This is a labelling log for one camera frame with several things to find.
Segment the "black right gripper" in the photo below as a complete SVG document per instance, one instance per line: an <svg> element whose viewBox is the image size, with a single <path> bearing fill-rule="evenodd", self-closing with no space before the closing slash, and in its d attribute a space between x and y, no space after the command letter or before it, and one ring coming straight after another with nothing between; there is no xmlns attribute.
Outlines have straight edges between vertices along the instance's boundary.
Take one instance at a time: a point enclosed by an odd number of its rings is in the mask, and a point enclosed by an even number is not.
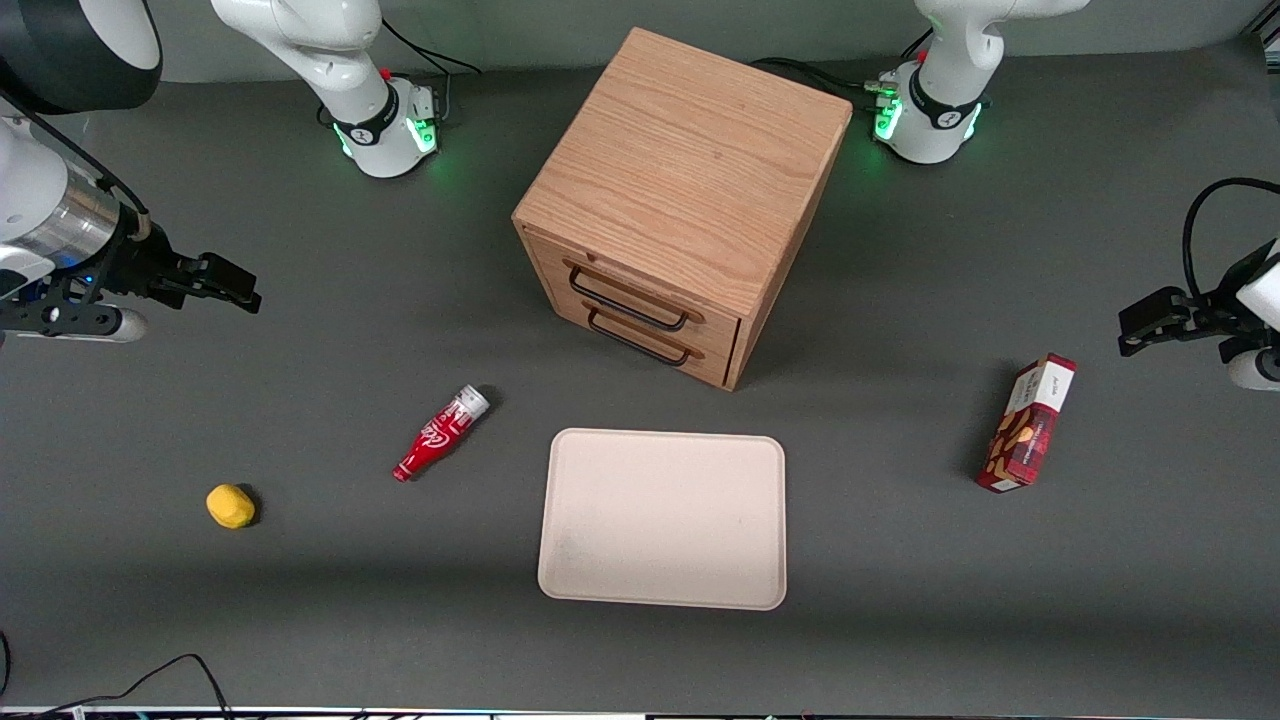
<svg viewBox="0 0 1280 720"><path fill-rule="evenodd" d="M198 263L183 256L172 249L157 225L141 240L134 237L137 229L136 217L122 215L109 241L95 255L96 300L108 293L134 295L160 304L214 299L250 314L260 313L262 297L255 291L255 274L215 252L202 252Z"/></svg>

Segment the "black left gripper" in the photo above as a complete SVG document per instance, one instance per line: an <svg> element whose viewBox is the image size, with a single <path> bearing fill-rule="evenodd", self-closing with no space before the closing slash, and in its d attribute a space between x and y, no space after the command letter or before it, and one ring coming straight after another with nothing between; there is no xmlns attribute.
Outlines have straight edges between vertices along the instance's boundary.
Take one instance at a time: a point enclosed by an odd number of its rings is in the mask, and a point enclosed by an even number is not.
<svg viewBox="0 0 1280 720"><path fill-rule="evenodd" d="M1277 241L1270 240L1228 268L1219 286L1199 288L1190 247L1185 246L1185 281L1202 325L1247 340L1257 346L1276 346L1279 329ZM1117 351L1132 357L1143 348L1167 342L1193 341L1184 332L1192 319L1187 295L1166 286L1117 314Z"/></svg>

